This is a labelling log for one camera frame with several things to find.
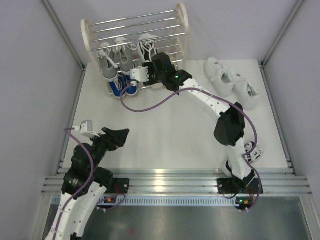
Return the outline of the beige lace sneaker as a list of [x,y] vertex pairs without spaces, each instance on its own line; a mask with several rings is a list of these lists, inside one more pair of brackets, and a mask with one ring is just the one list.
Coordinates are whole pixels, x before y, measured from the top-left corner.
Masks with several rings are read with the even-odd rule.
[[153,84],[150,86],[152,89],[154,90],[159,90],[163,87],[163,84],[162,83],[156,83],[156,84]]
[[176,69],[178,69],[179,67],[178,67],[178,63],[176,62],[177,60],[176,54],[168,53],[167,55],[169,56],[171,63],[175,66]]

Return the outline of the black white sneaker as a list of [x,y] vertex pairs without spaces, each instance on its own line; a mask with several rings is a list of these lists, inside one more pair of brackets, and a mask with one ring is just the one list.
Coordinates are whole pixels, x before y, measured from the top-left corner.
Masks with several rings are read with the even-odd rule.
[[157,36],[144,33],[138,39],[137,51],[143,63],[151,62],[152,57],[158,54],[155,38]]
[[[249,141],[244,145],[245,148],[245,152],[249,152],[252,148],[253,148],[254,142],[253,141]],[[257,145],[254,150],[250,153],[250,155],[246,155],[246,160],[252,165],[254,163],[256,163],[257,161],[259,161],[259,159],[262,157],[263,155],[263,149],[260,148],[259,145]],[[232,167],[231,167],[231,163],[229,160],[224,161],[224,163],[222,164],[222,171],[224,172],[224,174],[228,177],[232,177]]]

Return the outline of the blue canvas sneaker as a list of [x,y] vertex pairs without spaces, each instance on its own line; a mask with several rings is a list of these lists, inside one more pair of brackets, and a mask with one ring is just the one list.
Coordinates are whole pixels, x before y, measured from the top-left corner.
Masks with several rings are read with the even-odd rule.
[[119,99],[121,92],[126,87],[124,77],[122,75],[118,75],[118,77],[115,78],[114,81],[109,82],[109,85],[111,87],[114,97]]
[[133,97],[138,93],[138,83],[132,80],[129,75],[124,75],[125,86],[127,87],[126,94]]

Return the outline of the grey canvas sneaker front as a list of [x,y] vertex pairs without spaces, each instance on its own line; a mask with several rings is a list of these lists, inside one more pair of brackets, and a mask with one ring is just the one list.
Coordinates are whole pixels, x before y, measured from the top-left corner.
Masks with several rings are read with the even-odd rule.
[[137,46],[133,43],[128,44],[128,42],[125,37],[118,37],[115,39],[116,47],[113,48],[113,52],[119,58],[120,70],[124,75],[130,75],[130,70],[135,68],[133,53],[137,50]]

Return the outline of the grey canvas sneaker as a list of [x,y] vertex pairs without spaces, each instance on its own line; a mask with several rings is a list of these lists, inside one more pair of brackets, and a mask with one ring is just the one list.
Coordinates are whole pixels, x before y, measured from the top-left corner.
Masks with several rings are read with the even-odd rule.
[[118,77],[118,65],[115,63],[115,53],[112,48],[109,47],[110,44],[108,42],[101,43],[100,49],[96,56],[100,62],[100,66],[102,69],[103,76],[109,82],[114,82]]
[[128,44],[128,42],[125,37],[118,37],[115,39],[116,47],[113,48],[113,52],[119,58],[120,70],[124,75],[130,75],[130,70],[135,68],[133,53],[137,50],[137,46],[133,43]]

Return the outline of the grey canvas sneaker back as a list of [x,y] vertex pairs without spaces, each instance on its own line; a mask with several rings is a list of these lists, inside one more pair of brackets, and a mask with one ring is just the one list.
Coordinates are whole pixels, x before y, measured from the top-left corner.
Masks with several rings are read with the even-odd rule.
[[100,66],[102,69],[103,76],[109,82],[114,82],[118,77],[118,65],[115,63],[115,53],[112,48],[109,47],[110,44],[108,42],[101,43],[100,49],[96,56],[100,62]]

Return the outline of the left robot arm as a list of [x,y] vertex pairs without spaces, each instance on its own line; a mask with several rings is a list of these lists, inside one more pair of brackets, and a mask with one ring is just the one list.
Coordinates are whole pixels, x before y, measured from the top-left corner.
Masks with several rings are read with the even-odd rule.
[[64,129],[77,146],[73,150],[71,167],[63,178],[59,207],[47,240],[80,240],[91,214],[103,194],[114,188],[112,171],[100,167],[106,153],[122,148],[130,133],[128,128],[102,133],[90,127],[73,126]]

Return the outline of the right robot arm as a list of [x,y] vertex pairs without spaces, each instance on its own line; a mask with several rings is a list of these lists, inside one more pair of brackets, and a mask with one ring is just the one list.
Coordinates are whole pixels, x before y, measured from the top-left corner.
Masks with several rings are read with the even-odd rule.
[[223,98],[209,93],[187,71],[177,70],[165,53],[155,55],[142,63],[146,72],[142,78],[147,83],[161,83],[164,87],[192,101],[215,122],[213,132],[218,143],[228,150],[225,173],[232,178],[233,186],[240,193],[252,187],[254,170],[248,165],[249,152],[245,150],[245,116],[242,106],[226,103]]

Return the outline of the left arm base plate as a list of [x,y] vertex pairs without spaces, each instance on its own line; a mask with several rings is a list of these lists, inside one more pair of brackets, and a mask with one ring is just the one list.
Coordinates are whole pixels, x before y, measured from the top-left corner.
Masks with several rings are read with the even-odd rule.
[[110,194],[127,194],[130,187],[129,178],[114,178],[110,187]]

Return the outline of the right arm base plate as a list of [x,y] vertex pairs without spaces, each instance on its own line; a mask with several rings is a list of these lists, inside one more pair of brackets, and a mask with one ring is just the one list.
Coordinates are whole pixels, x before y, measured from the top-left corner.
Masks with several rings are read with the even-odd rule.
[[258,178],[254,178],[248,185],[237,178],[219,178],[217,188],[221,195],[257,195],[259,191],[260,194],[264,193]]

